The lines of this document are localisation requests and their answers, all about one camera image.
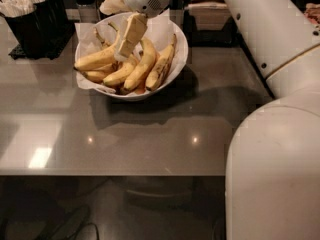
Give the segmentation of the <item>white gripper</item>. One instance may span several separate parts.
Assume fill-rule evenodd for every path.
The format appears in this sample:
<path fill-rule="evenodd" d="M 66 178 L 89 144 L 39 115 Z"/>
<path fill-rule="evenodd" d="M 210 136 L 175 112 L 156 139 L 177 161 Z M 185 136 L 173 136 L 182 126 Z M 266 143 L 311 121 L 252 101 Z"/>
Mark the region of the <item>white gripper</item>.
<path fill-rule="evenodd" d="M 147 17 L 154 18 L 169 4 L 169 0 L 104 0 L 99 10 L 105 15 L 122 12 L 132 13 L 121 19 L 119 39 L 116 42 L 114 57 L 123 62 L 130 56 L 147 31 Z"/>

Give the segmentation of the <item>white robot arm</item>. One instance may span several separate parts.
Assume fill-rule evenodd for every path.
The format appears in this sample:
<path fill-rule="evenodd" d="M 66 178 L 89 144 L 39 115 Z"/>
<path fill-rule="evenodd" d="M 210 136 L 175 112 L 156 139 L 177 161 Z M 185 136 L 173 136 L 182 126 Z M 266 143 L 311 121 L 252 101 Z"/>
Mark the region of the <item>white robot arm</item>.
<path fill-rule="evenodd" d="M 238 127 L 227 240 L 320 240 L 320 36 L 290 0 L 224 0 L 274 101 Z"/>

